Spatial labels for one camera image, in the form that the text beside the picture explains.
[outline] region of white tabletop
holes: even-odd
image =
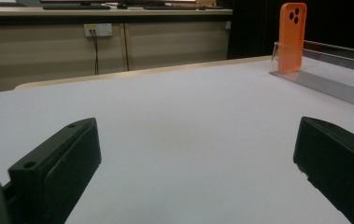
[[[0,181],[95,117],[103,162],[68,223],[349,223],[292,161],[302,116],[354,133],[354,105],[232,64],[0,92]]]

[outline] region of wall outlet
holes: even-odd
[[[112,33],[111,23],[100,23],[100,24],[84,24],[84,34],[87,37],[92,37],[94,32],[96,36],[110,36]]]
[[[112,33],[112,24],[111,23],[101,23],[98,24],[100,30],[100,36],[110,36]]]
[[[85,36],[92,37],[92,32],[94,32],[96,36],[100,35],[100,29],[98,24],[84,24],[83,26]]]

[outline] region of dark wall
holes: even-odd
[[[304,39],[354,48],[354,1],[236,0],[228,58],[271,54],[273,43],[278,40],[279,10],[286,2],[307,4]]]

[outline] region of orange phone case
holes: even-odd
[[[302,66],[305,3],[286,3],[279,17],[278,71],[294,72]]]

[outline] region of black cable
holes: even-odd
[[[92,41],[94,42],[95,46],[95,74],[99,74],[99,66],[98,66],[98,42],[97,42],[97,33],[95,30],[90,30],[90,33],[92,34]]]
[[[126,29],[126,26],[128,24],[123,24],[123,31],[124,31],[124,43],[125,43],[125,52],[126,52],[126,62],[127,62],[127,71],[130,71],[130,62],[129,62],[129,54],[128,54],[128,48],[129,48],[129,41],[127,41],[127,29]]]

